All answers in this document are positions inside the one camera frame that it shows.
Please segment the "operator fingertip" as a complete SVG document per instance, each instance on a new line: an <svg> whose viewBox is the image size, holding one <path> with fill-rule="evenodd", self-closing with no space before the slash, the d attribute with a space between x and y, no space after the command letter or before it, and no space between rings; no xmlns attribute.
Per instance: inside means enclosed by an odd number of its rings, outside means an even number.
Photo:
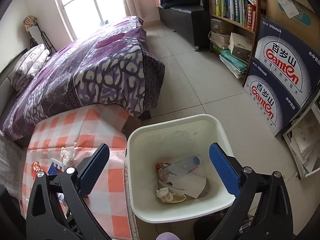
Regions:
<svg viewBox="0 0 320 240"><path fill-rule="evenodd" d="M164 232L157 236L156 240L181 240L172 232Z"/></svg>

